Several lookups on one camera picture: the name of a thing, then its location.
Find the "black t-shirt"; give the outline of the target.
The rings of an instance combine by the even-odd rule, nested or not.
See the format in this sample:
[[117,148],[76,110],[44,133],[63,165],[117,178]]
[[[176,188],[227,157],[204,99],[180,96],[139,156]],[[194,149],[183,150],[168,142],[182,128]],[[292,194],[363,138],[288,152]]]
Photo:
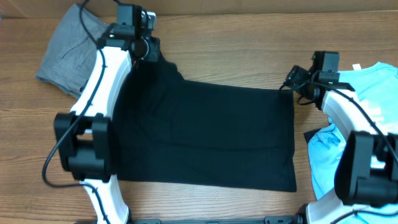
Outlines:
[[297,189],[289,91],[189,81],[160,58],[125,79],[113,124],[121,180]]

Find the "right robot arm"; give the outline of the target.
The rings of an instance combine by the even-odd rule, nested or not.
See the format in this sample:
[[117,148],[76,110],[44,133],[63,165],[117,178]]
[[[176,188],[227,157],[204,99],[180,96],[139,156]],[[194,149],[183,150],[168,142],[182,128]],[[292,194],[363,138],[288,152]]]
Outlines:
[[341,131],[346,146],[334,187],[292,216],[265,217],[265,223],[340,223],[359,214],[392,218],[379,208],[397,203],[397,135],[368,115],[354,88],[340,81],[338,52],[316,51],[306,70],[293,66],[283,86],[314,104]]

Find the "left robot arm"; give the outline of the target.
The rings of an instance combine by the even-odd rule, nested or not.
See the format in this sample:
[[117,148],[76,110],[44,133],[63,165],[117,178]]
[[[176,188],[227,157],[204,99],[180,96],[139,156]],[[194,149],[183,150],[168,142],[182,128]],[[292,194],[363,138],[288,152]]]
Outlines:
[[88,193],[97,223],[130,223],[117,172],[120,147],[112,126],[114,107],[127,76],[139,61],[156,62],[160,40],[152,36],[157,16],[135,4],[118,4],[117,21],[93,41],[96,62],[78,101],[54,120],[57,143],[42,169],[57,152],[64,170]]

